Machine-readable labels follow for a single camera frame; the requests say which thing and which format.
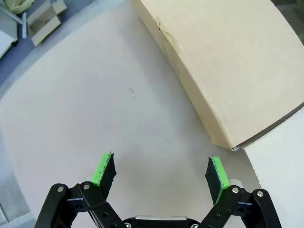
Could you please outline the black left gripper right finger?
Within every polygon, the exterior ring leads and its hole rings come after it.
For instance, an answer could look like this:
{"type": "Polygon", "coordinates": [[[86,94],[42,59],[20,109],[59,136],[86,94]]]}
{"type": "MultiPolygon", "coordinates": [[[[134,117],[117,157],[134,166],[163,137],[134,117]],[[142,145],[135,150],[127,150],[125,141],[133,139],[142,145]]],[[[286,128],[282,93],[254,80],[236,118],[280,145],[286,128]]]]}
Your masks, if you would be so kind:
{"type": "Polygon", "coordinates": [[[246,228],[280,228],[278,214],[265,189],[252,193],[231,184],[219,157],[209,157],[205,174],[213,208],[199,224],[200,228],[222,228],[231,216],[241,218],[246,228]]]}

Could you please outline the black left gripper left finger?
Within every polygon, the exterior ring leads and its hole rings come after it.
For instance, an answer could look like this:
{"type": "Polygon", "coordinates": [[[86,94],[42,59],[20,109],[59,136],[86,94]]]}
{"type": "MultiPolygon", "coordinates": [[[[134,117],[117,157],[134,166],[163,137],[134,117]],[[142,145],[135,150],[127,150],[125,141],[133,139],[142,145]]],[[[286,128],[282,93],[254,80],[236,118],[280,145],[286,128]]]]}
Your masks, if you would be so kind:
{"type": "Polygon", "coordinates": [[[106,201],[116,175],[114,154],[103,154],[91,181],[69,188],[54,184],[44,201],[36,228],[70,228],[79,213],[87,212],[98,228],[123,228],[120,219],[106,201]]]}

